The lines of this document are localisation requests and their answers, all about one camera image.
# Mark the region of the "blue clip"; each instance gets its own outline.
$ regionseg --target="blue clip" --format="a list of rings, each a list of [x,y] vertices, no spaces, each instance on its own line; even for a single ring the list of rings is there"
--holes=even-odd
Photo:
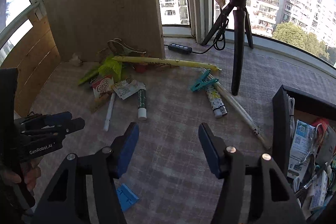
[[[190,87],[190,90],[191,91],[198,91],[198,90],[206,88],[208,85],[213,85],[214,83],[217,83],[218,78],[214,78],[212,80],[206,81],[206,78],[209,76],[210,72],[211,72],[211,70],[207,69],[207,71],[205,73],[203,73],[200,78],[197,79],[195,84],[192,87]]]

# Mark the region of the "plywood sheet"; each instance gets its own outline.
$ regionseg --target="plywood sheet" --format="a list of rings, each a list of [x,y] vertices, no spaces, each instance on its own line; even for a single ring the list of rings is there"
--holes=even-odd
[[[36,69],[43,58],[55,47],[53,35],[49,30],[26,54],[20,64],[17,66],[19,75],[17,77],[16,92],[20,93],[22,87]]]
[[[158,0],[44,0],[50,27],[62,60],[76,52],[96,61],[108,40],[164,57]]]
[[[34,23],[23,38],[16,44],[5,58],[0,68],[16,68],[31,48],[50,30],[47,17]]]
[[[59,53],[57,47],[54,46],[30,75],[21,91],[16,92],[14,109],[21,117],[25,117],[29,113],[36,96],[59,62]]]

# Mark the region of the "clothespin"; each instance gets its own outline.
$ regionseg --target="clothespin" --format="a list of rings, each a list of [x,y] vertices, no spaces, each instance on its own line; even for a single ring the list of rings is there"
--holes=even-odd
[[[193,86],[190,87],[191,91],[198,91],[201,89],[206,88],[208,85],[213,85],[214,83],[218,82],[218,78],[214,78],[212,80],[206,80],[206,78],[208,77],[208,75],[210,74],[211,70],[207,69],[205,73],[203,73],[201,75],[200,78],[197,79],[197,81],[195,82],[195,84]]]

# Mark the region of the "yellow paper tube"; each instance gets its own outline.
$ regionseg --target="yellow paper tube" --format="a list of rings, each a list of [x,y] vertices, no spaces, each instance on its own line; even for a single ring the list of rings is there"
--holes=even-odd
[[[164,58],[152,58],[152,57],[132,57],[132,56],[115,56],[113,58],[116,61],[129,62],[129,63],[148,63],[148,64],[163,64],[174,65],[180,67],[192,67],[192,68],[205,68],[213,71],[222,70],[215,65],[194,61],[174,60]]]

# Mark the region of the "lip balm tube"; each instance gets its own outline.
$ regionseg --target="lip balm tube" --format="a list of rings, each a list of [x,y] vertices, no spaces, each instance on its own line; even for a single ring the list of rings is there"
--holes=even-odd
[[[213,85],[207,86],[205,91],[207,93],[213,113],[215,114],[215,118],[221,118],[222,116],[226,115],[227,111],[223,104],[222,98]]]
[[[138,91],[138,100],[139,100],[138,119],[140,121],[147,120],[146,90],[145,89],[140,89]]]

